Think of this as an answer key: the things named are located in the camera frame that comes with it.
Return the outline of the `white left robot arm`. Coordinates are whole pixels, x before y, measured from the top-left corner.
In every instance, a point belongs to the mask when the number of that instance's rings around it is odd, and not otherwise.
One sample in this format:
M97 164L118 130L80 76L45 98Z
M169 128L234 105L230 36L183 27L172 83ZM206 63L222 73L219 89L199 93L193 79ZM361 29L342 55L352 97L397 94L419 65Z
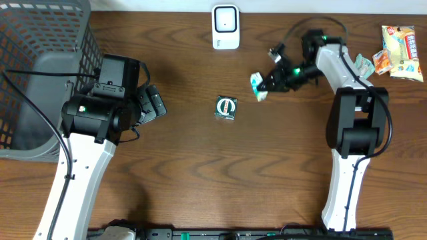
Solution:
M123 132L165 115L144 62L106 54L98 80L61 109L63 148L35 239L85 239L103 174Z

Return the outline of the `orange Kleenex tissue pack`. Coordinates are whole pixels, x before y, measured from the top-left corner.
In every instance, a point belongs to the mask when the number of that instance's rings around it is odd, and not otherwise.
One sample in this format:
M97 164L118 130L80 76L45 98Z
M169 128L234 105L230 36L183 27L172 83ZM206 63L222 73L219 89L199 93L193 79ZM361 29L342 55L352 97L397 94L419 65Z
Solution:
M382 75L393 68L389 50L383 49L372 56L375 72Z

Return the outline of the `dark green Zam-Buk tin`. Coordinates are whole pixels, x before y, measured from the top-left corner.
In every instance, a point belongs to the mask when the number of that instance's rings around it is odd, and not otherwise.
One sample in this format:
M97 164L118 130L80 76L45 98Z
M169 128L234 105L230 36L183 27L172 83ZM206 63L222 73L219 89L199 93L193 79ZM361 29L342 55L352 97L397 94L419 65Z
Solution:
M218 96L214 115L219 118L234 120L238 108L238 100L233 97Z

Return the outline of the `yellow snack chip bag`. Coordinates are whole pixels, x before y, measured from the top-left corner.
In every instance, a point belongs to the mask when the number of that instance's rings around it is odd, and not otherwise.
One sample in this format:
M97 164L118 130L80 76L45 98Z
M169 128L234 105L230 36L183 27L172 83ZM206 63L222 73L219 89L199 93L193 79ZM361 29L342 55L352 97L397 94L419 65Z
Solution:
M423 82L414 26L382 26L383 48L389 52L392 64L390 76Z

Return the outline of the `teal wet wipes pack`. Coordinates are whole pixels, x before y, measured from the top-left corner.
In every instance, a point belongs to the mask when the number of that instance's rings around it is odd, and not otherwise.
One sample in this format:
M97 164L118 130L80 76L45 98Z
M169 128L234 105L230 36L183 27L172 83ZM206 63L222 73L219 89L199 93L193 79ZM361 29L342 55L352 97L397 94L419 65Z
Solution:
M375 72L374 64L360 53L357 55L354 64L365 79L369 78Z

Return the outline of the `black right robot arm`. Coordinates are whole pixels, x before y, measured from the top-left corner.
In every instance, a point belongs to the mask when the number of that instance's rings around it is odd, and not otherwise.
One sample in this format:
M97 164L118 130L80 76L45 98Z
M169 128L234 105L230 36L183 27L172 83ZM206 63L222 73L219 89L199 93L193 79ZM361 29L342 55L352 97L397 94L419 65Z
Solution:
M392 138L392 118L385 88L374 87L360 74L341 37L321 29L302 37L304 60L294 65L284 55L285 45L271 48L276 64L256 85L259 92L296 91L311 79L325 77L334 92L326 124L326 142L332 151L332 176L322 211L324 227L333 232L356 229L356 209L370 160L384 152Z

